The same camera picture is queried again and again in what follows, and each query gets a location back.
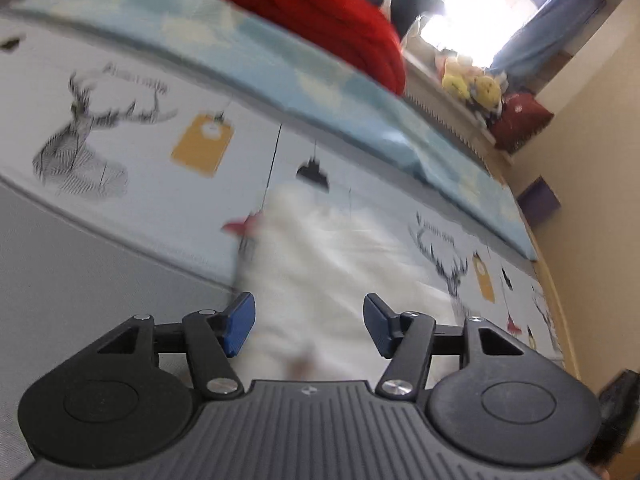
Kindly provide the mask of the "red knitted sweater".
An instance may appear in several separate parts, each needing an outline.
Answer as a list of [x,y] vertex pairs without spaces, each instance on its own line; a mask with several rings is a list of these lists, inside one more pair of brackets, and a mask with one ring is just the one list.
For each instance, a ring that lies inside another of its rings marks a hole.
[[372,0],[229,1],[333,54],[389,92],[404,92],[398,33]]

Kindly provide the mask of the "red bag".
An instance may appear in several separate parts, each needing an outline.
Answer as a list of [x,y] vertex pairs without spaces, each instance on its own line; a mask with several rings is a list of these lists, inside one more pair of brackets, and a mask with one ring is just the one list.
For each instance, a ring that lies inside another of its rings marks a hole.
[[489,127],[496,148],[514,154],[546,128],[554,114],[527,91],[507,94],[500,117]]

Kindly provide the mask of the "black object at right edge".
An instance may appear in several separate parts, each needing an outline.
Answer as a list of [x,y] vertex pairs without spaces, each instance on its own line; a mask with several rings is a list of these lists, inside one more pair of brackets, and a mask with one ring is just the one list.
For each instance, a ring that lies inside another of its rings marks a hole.
[[623,451],[639,411],[639,373],[622,370],[599,393],[601,427],[586,456],[593,467],[608,466]]

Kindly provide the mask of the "yellow plush toy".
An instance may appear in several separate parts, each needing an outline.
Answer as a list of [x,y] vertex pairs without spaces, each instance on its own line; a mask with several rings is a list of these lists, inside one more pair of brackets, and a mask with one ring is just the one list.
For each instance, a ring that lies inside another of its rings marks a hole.
[[442,64],[442,90],[472,110],[499,114],[502,88],[498,79],[467,58],[450,56]]

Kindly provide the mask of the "deer print bed sheet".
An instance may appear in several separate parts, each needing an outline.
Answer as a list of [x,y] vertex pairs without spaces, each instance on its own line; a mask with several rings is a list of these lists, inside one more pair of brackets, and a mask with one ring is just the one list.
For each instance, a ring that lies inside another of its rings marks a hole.
[[[424,281],[466,272],[469,235],[422,188],[314,145],[281,119],[135,58],[14,16],[1,33],[1,175],[40,205],[194,278],[230,284],[241,219],[301,184],[363,211],[406,248]],[[204,403],[169,448],[82,469],[37,458],[29,479],[575,479],[582,458],[497,466],[436,434],[419,407],[365,380],[254,379]]]

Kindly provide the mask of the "white headboard shelf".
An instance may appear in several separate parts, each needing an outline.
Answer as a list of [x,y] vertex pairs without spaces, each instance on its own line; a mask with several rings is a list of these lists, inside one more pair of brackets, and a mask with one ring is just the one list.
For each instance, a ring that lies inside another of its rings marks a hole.
[[412,54],[404,57],[407,69],[404,100],[476,166],[489,171],[495,141],[488,130],[459,101],[440,88],[426,66]]

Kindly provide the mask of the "light blue cloud blanket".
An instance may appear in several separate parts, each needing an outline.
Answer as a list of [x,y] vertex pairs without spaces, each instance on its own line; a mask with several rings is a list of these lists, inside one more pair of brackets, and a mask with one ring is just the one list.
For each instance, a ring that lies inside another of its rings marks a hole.
[[403,99],[318,48],[224,0],[15,0],[12,13],[152,52],[319,128],[446,197],[536,260],[511,191]]

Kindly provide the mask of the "blue curtain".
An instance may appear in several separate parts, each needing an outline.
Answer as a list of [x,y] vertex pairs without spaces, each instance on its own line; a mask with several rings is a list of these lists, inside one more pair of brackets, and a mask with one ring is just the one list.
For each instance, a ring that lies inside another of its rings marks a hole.
[[492,60],[489,71],[510,81],[537,73],[605,7],[606,0],[548,0]]

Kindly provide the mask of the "purple box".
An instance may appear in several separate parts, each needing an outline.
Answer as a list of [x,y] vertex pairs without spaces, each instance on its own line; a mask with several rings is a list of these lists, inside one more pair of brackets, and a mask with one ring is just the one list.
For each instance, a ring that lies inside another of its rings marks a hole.
[[543,177],[538,177],[518,196],[518,206],[531,228],[549,220],[560,208],[555,192]]

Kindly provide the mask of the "white small garment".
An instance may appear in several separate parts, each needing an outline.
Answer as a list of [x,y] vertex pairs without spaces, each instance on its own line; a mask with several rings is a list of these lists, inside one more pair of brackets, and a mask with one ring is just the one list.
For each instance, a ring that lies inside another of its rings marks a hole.
[[254,379],[375,385],[386,359],[363,322],[373,292],[396,312],[456,324],[450,300],[427,285],[406,248],[363,211],[348,212],[301,184],[269,192],[238,265],[256,321],[231,363]]

